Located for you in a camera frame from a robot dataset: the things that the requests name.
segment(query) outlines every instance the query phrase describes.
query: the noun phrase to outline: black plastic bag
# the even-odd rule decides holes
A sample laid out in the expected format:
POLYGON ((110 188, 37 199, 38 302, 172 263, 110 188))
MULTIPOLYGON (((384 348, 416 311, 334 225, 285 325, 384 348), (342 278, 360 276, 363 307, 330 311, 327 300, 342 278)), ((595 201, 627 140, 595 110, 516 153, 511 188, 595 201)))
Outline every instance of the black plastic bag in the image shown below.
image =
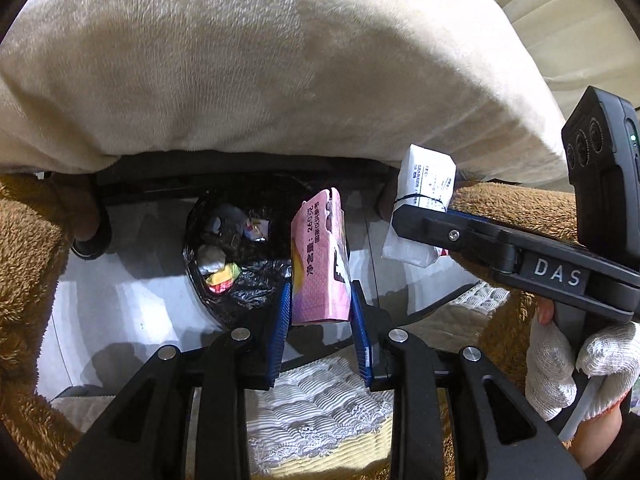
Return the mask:
POLYGON ((182 256, 198 298, 220 323, 233 329, 248 310, 273 301, 281 280, 291 274, 291 221, 302 202, 312 196, 310 186, 292 176, 242 173, 221 175, 219 185, 197 201, 187 217, 182 256), (267 240, 254 242, 245 236, 230 240, 207 233, 214 211, 223 204, 237 207, 249 218, 268 220, 267 240), (226 262, 240 268, 240 276, 225 292, 212 292, 198 270, 196 254, 201 245, 220 247, 226 262))

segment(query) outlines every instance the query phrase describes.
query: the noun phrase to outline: white wrapper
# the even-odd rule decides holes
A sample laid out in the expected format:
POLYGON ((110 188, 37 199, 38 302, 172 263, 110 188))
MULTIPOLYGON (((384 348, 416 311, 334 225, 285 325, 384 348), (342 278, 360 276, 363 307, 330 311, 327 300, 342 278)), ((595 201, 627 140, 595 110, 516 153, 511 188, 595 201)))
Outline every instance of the white wrapper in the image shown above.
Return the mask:
MULTIPOLYGON (((402 160, 394 211, 404 204, 446 211, 453 195, 455 176, 456 165, 449 155, 412 144, 402 160)), ((417 267, 428 267, 438 259, 441 252, 440 248, 400 238, 389 225, 382 257, 417 267)))

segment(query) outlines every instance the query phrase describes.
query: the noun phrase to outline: silver screw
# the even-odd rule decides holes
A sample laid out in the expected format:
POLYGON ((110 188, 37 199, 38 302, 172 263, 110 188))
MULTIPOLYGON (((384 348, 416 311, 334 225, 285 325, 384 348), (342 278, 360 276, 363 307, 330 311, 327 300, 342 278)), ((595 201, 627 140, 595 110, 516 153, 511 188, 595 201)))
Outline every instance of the silver screw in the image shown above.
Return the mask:
POLYGON ((158 350, 158 358, 162 361, 169 361, 175 357, 175 346, 166 345, 158 350))
POLYGON ((467 361, 479 361, 482 357, 482 352, 475 346, 468 346, 462 351, 462 355, 467 361))
POLYGON ((244 326, 235 328, 231 331, 231 339, 234 341, 246 341, 251 337, 251 331, 244 326))
POLYGON ((391 339, 391 341, 395 341, 396 343, 404 343, 407 339, 409 339, 409 335, 401 328, 395 328, 389 331, 389 339, 391 339))

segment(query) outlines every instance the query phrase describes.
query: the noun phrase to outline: pink snack box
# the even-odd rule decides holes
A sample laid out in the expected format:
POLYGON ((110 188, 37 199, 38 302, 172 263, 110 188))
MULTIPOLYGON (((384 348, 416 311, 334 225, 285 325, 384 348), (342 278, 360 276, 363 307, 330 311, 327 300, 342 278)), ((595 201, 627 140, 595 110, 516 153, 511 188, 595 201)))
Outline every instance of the pink snack box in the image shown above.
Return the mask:
POLYGON ((351 280, 337 189, 303 202, 291 223, 291 323, 347 321, 351 280))

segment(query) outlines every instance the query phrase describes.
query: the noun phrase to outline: gloved hand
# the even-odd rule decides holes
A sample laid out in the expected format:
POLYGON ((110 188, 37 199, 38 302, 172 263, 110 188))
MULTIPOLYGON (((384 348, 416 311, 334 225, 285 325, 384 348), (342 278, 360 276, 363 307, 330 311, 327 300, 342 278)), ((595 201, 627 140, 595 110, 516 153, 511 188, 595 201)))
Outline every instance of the gloved hand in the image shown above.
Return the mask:
POLYGON ((574 402, 574 368, 589 377, 607 376, 584 420, 619 405, 640 374, 640 324, 619 323, 587 338, 575 359, 569 342, 553 322, 551 300, 540 299, 527 350, 527 400, 544 420, 574 402))

